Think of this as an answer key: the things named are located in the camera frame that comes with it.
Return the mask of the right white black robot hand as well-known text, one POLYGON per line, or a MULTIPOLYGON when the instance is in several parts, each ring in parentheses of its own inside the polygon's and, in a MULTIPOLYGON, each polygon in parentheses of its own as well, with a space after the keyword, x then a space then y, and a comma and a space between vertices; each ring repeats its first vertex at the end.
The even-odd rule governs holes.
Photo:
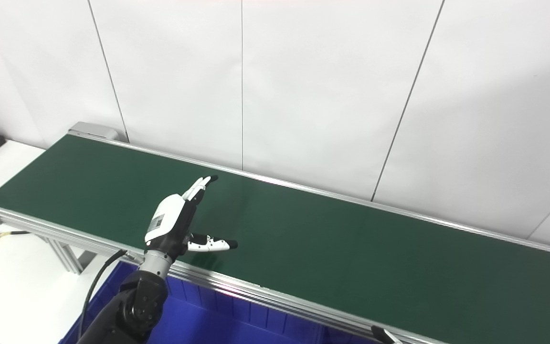
POLYGON ((382 344, 402 344, 400 339, 383 327, 373 325, 370 329, 373 337, 382 344))

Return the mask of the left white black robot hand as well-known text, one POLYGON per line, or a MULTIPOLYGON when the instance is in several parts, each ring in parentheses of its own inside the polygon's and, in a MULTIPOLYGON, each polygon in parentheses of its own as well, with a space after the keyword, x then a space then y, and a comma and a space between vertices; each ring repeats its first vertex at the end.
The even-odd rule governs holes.
POLYGON ((174 262, 187 252, 225 252, 238 248, 236 240, 190 232, 208 185, 217 179, 217 175, 198 178, 183 194, 171 194, 159 203, 144 237, 147 252, 161 253, 164 259, 174 262))

